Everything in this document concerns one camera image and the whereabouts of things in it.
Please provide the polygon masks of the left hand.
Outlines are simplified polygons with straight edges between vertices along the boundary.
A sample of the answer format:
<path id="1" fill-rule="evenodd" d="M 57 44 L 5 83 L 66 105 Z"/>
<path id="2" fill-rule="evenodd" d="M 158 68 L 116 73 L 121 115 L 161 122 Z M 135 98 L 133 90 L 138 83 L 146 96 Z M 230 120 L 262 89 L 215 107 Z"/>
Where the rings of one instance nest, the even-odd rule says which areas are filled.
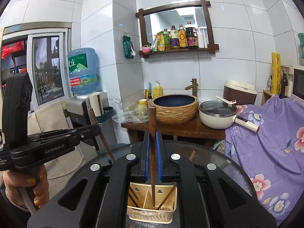
<path id="1" fill-rule="evenodd" d="M 49 201 L 49 184 L 45 165 L 41 165 L 38 173 L 34 176 L 26 175 L 17 171 L 7 170 L 3 172 L 3 183 L 6 197 L 16 206 L 26 208 L 25 202 L 19 192 L 19 187 L 33 187 L 35 196 L 33 202 L 41 208 Z"/>

